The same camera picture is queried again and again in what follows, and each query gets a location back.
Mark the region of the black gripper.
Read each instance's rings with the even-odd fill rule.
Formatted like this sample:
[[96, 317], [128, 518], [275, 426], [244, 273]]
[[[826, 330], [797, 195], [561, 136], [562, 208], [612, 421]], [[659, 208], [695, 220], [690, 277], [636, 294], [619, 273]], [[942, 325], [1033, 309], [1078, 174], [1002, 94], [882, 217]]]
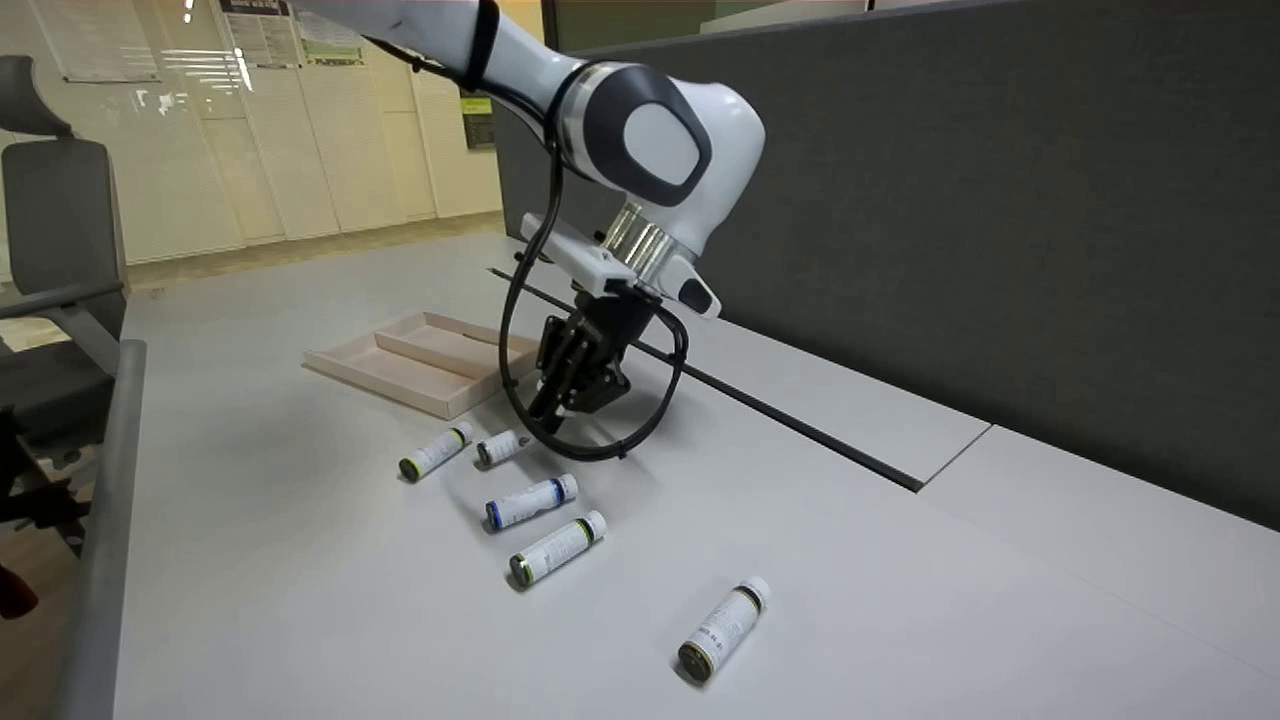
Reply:
[[580, 297], [566, 317], [551, 317], [535, 349], [539, 390], [528, 403], [531, 426], [557, 431], [566, 413], [600, 413], [619, 400], [632, 390], [623, 353], [651, 317], [657, 299], [642, 294]]

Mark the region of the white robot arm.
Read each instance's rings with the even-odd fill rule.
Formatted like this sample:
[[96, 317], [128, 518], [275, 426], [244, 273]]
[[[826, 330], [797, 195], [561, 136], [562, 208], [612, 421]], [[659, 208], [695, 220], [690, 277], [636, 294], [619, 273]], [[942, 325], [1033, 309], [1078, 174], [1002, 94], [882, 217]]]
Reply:
[[612, 403], [629, 390], [623, 349], [667, 299], [719, 312], [695, 260], [739, 204], [767, 142], [736, 87], [639, 61], [562, 55], [495, 0], [299, 6], [410, 67], [509, 106], [546, 150], [557, 178], [576, 174], [619, 195], [600, 243], [561, 234], [551, 217], [535, 224], [535, 249], [580, 285], [580, 309], [542, 331], [539, 390], [521, 408], [528, 427], [551, 438], [566, 413]]

